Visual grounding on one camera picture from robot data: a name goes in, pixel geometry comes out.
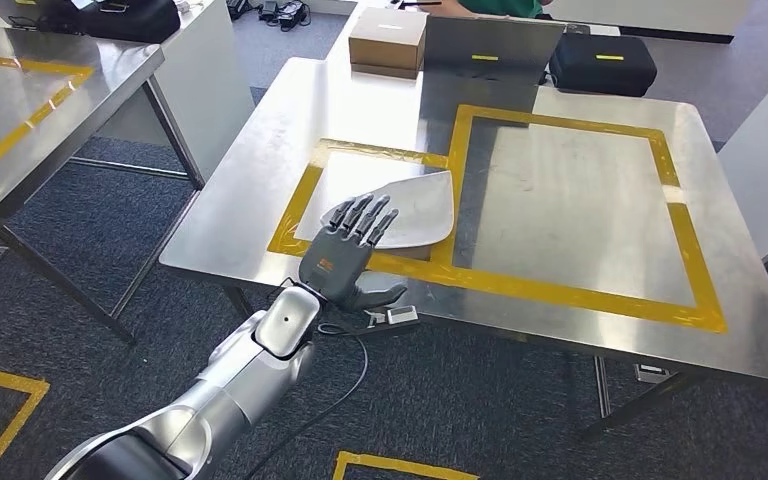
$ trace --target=robotic arm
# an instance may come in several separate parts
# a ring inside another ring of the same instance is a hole
[[[365,195],[340,205],[302,258],[300,282],[223,340],[187,392],[126,427],[87,440],[46,480],[210,478],[228,448],[310,367],[313,324],[328,302],[356,311],[388,305],[405,292],[404,285],[381,292],[356,285],[399,213],[390,210],[367,237],[389,197],[364,215],[372,200]]]

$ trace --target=stainless steel table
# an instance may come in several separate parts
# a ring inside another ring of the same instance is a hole
[[[133,337],[117,318],[177,221],[108,313],[11,231],[5,220],[139,88],[148,95],[181,160],[185,172],[178,175],[189,179],[196,192],[201,189],[204,182],[178,141],[175,121],[154,84],[153,72],[162,62],[156,45],[0,28],[0,240],[129,342]]]
[[[603,419],[585,434],[700,376],[768,383],[768,278],[693,106],[292,59],[160,262],[231,294],[294,277],[301,212],[337,154],[461,184],[452,237],[371,263],[389,273],[367,281],[406,281],[401,302],[425,320],[678,372],[615,410],[600,378]]]

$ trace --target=person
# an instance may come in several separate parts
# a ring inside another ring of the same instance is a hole
[[[440,5],[422,9],[432,15],[474,17],[477,14],[502,17],[536,18],[552,0],[440,0]]]

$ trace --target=laptop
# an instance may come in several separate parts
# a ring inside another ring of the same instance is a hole
[[[565,23],[545,20],[430,15],[425,70],[536,85],[565,28]]]

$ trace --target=floor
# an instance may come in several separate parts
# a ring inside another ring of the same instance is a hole
[[[257,60],[243,56],[256,72],[250,73],[256,100],[286,58],[322,58],[344,21],[315,15],[308,30],[281,33],[253,17],[236,22],[235,33],[241,52],[260,52]],[[650,95],[696,103],[712,138],[727,139],[768,89],[768,72],[756,72],[760,64],[768,70],[768,55],[756,50],[768,48],[768,0],[756,3],[744,29],[752,30],[747,40],[739,33],[732,47],[648,39],[661,71]],[[712,63],[732,69],[725,84],[719,69],[701,68]],[[98,138],[81,155],[174,164],[167,149]],[[179,181],[70,165],[11,225],[111,305],[186,194]],[[266,293],[248,292],[256,307],[265,305]],[[133,348],[15,255],[0,264],[0,370],[50,384],[1,457],[0,479],[41,478],[86,438],[170,401],[241,319],[217,287],[157,267],[123,321],[139,338]],[[311,375],[232,448],[216,478],[244,478],[288,431],[355,381],[358,346],[327,337],[317,342]],[[768,479],[768,389],[707,381],[632,425],[580,443],[576,430],[598,415],[589,357],[432,326],[370,341],[368,348],[370,370],[356,395],[256,478],[330,478],[338,452],[346,450],[488,479]],[[630,365],[609,361],[608,374],[617,405],[645,388]],[[0,435],[25,398],[0,388]],[[346,478],[408,477],[350,467]]]

